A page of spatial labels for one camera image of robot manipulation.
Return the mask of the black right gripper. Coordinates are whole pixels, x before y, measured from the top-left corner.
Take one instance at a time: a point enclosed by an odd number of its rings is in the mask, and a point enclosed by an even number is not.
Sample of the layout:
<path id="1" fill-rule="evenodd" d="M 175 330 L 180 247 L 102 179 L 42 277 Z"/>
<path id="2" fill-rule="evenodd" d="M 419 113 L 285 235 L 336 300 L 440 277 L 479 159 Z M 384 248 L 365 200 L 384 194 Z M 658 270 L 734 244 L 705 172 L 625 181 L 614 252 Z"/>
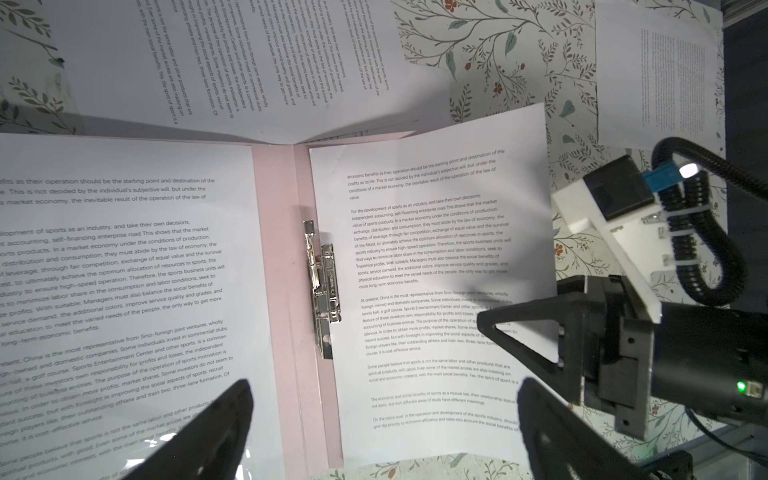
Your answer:
<path id="1" fill-rule="evenodd" d="M 574 276 L 559 294 L 498 307 L 477 328 L 565 401 L 610 414 L 614 429 L 642 440 L 651 397 L 656 325 L 625 276 Z"/>

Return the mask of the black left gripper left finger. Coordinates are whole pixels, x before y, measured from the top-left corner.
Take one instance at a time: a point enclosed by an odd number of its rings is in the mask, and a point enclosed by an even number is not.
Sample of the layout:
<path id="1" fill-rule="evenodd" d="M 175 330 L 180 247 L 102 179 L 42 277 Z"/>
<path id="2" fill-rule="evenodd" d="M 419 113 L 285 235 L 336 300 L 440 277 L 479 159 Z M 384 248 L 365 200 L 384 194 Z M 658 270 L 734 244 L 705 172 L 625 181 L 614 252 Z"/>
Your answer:
<path id="1" fill-rule="evenodd" d="M 126 477 L 233 479 L 245 450 L 253 408 L 249 382 L 236 381 Z"/>

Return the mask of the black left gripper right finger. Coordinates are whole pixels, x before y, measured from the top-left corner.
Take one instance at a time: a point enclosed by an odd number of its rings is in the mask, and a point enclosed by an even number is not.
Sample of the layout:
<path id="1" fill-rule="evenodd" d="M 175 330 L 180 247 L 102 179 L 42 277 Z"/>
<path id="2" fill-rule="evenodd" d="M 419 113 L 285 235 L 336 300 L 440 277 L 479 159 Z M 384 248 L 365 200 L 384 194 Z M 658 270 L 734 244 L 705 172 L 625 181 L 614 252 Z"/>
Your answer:
<path id="1" fill-rule="evenodd" d="M 534 478 L 647 478 L 536 379 L 522 382 L 517 405 Z"/>

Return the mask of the pink file folder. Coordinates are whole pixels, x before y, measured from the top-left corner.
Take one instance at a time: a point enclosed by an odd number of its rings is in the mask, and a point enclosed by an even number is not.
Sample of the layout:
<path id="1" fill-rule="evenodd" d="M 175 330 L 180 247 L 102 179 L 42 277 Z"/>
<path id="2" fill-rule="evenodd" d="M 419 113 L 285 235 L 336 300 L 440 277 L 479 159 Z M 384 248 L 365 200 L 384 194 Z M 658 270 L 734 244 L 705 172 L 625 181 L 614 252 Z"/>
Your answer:
<path id="1" fill-rule="evenodd" d="M 331 250 L 315 225 L 308 145 L 242 145 L 254 159 L 271 346 L 284 452 L 281 479 L 343 463 L 328 326 L 340 315 Z"/>

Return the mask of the printed paper sheet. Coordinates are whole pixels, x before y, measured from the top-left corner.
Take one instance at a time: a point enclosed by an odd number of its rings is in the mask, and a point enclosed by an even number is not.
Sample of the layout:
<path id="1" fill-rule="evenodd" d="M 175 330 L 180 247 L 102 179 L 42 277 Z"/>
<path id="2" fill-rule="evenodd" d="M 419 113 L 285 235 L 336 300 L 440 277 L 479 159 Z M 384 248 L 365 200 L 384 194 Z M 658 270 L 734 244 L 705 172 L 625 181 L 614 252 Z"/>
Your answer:
<path id="1" fill-rule="evenodd" d="M 396 362 L 495 362 L 528 377 L 476 318 L 556 291 L 543 106 L 310 157 L 340 296 L 337 398 Z"/>
<path id="2" fill-rule="evenodd" d="M 434 130 L 446 72 L 405 59 L 388 1 L 49 1 L 85 131 L 296 144 Z"/>
<path id="3" fill-rule="evenodd" d="M 507 364 L 429 359 L 381 364 L 338 392 L 347 466 L 469 453 L 525 464 Z"/>
<path id="4" fill-rule="evenodd" d="M 1 138 L 1 475 L 118 479 L 238 380 L 284 452 L 247 146 Z"/>

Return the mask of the printed paper sheets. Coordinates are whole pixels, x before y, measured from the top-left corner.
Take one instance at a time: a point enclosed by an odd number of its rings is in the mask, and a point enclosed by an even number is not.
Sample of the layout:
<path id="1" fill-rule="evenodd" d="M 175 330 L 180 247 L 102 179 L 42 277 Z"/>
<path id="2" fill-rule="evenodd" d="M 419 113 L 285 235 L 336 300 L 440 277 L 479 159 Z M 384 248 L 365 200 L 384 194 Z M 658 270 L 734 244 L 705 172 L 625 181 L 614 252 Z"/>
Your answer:
<path id="1" fill-rule="evenodd" d="M 651 150 L 681 137 L 722 152 L 720 20 L 696 1 L 596 2 L 601 144 Z"/>

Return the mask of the printed paper sheet back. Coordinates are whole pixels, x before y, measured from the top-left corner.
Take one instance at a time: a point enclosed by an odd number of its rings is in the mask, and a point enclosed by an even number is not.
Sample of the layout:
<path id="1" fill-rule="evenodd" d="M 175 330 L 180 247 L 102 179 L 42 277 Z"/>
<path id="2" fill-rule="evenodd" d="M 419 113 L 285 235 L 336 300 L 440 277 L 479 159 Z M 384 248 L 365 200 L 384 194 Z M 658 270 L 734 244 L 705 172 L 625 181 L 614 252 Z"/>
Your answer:
<path id="1" fill-rule="evenodd" d="M 405 59 L 388 1 L 49 1 L 85 131 L 296 144 L 434 130 L 446 72 Z"/>

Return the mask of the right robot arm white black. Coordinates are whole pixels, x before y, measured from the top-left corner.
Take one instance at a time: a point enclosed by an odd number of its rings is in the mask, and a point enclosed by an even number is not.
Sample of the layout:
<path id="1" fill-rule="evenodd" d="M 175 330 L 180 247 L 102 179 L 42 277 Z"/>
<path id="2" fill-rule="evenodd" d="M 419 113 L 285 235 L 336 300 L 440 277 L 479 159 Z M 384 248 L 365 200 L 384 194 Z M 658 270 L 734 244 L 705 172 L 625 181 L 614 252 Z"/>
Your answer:
<path id="1" fill-rule="evenodd" d="M 564 400 L 609 413 L 642 439 L 651 398 L 734 425 L 767 424 L 767 317 L 663 302 L 625 276 L 576 276 L 555 296 L 478 314 L 480 333 Z"/>

